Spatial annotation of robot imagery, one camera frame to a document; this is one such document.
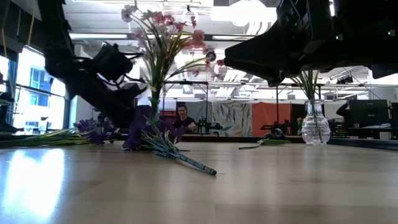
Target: wooden table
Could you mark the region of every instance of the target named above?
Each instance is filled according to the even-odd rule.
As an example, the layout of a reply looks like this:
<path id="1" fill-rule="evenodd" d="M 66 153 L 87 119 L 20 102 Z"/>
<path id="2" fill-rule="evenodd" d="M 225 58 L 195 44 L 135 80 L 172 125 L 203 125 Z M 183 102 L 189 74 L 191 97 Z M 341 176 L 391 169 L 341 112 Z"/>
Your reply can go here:
<path id="1" fill-rule="evenodd" d="M 0 223 L 397 223 L 395 152 L 247 145 L 178 145 L 216 177 L 120 144 L 2 150 Z"/>

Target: ceiling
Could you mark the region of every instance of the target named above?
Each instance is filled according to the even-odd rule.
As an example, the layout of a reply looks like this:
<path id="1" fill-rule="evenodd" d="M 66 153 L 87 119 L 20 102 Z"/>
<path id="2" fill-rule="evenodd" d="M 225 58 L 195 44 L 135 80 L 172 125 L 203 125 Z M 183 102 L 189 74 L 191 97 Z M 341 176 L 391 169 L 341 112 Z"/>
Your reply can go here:
<path id="1" fill-rule="evenodd" d="M 37 6 L 37 0 L 12 0 L 16 4 L 20 5 L 27 12 L 35 14 L 35 17 L 40 19 L 39 8 Z M 66 19 L 69 21 L 69 24 L 72 27 L 73 32 L 78 33 L 127 33 L 129 32 L 128 25 L 121 20 L 121 8 L 126 4 L 105 4 L 105 3 L 95 3 L 96 0 L 85 0 L 86 2 L 76 2 L 81 0 L 65 0 L 66 6 L 64 6 L 64 13 Z M 212 8 L 218 9 L 217 7 L 213 7 L 215 1 L 219 0 L 178 0 L 179 2 L 185 1 L 187 4 L 191 5 L 191 11 L 196 12 L 196 17 L 198 21 L 197 29 L 201 29 L 205 31 L 206 34 L 258 34 L 258 31 L 262 26 L 270 26 L 269 22 L 270 15 L 275 13 L 275 8 L 269 8 L 267 13 L 261 14 L 261 12 L 256 12 L 255 9 L 249 9 L 242 7 L 239 5 L 234 11 L 233 16 L 229 16 L 229 20 L 235 21 L 226 21 L 227 19 L 223 19 L 223 17 L 218 16 L 218 21 L 215 21 L 216 16 L 211 17 Z M 277 4 L 275 0 L 265 1 L 269 2 L 273 5 Z M 173 4 L 172 6 L 169 3 L 160 4 L 141 4 L 138 1 L 138 6 L 140 10 L 146 11 L 150 9 L 152 11 L 163 10 L 167 14 L 172 14 L 177 21 L 183 21 L 184 16 L 183 13 L 187 14 L 187 18 L 194 15 L 192 12 L 187 12 L 186 4 L 181 2 L 181 4 Z M 264 17 L 264 21 L 259 22 L 249 22 L 248 17 L 254 13 L 260 14 Z M 120 40 L 114 41 L 119 44 L 121 49 L 128 50 L 130 41 Z M 90 40 L 85 42 L 84 50 L 87 51 L 89 55 L 95 55 L 100 47 L 101 42 Z M 206 43 L 209 47 L 214 48 L 216 53 L 218 54 L 218 58 L 223 58 L 223 52 L 225 48 L 228 48 L 237 42 L 208 42 Z M 353 71 L 351 74 L 359 80 L 360 83 L 366 83 L 368 80 L 368 70 L 364 67 L 355 67 L 355 68 L 337 68 L 328 73 L 321 73 L 318 76 L 318 81 L 324 84 L 330 82 L 335 83 L 336 80 L 330 80 L 330 77 L 337 74 L 343 74 L 345 70 Z M 192 77 L 191 80 L 206 80 L 208 79 L 208 73 L 201 73 L 199 76 Z M 263 80 L 260 78 L 252 78 L 252 75 L 246 74 L 239 78 L 250 79 L 252 82 L 262 82 Z"/>

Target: white flower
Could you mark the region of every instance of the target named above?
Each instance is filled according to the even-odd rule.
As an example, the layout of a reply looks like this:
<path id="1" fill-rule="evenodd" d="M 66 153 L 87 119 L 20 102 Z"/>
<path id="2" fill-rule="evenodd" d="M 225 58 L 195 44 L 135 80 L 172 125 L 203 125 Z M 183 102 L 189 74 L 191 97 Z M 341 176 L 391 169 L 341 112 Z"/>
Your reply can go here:
<path id="1" fill-rule="evenodd" d="M 138 8 L 136 6 L 125 5 L 124 9 L 122 9 L 122 12 L 121 12 L 122 20 L 124 22 L 131 22 L 132 21 L 131 14 L 133 14 L 137 10 L 138 10 Z"/>

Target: person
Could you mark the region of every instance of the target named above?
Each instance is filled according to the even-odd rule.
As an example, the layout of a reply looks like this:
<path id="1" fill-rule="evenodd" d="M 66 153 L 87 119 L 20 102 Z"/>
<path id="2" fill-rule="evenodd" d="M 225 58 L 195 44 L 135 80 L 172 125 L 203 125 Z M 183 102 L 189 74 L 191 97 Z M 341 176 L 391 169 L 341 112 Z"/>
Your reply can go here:
<path id="1" fill-rule="evenodd" d="M 340 106 L 340 108 L 338 108 L 338 110 L 336 111 L 337 115 L 340 115 L 342 117 L 344 117 L 344 126 L 345 128 L 348 128 L 349 126 L 349 116 L 350 116 L 350 112 L 349 112 L 349 101 L 347 101 L 343 106 Z"/>
<path id="2" fill-rule="evenodd" d="M 185 134 L 190 134 L 195 132 L 198 127 L 195 125 L 195 120 L 188 116 L 187 106 L 178 106 L 178 115 L 180 116 L 176 121 L 174 121 L 175 128 L 184 128 Z"/>

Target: glass vase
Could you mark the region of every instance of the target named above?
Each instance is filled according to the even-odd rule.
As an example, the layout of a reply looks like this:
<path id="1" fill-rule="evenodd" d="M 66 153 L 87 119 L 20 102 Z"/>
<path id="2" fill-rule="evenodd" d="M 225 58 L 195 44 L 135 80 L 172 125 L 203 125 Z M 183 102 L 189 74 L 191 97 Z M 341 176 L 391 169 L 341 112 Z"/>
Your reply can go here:
<path id="1" fill-rule="evenodd" d="M 329 123 L 322 114 L 323 100 L 308 100 L 305 102 L 307 116 L 302 124 L 302 137 L 305 143 L 314 146 L 324 145 L 330 139 Z"/>

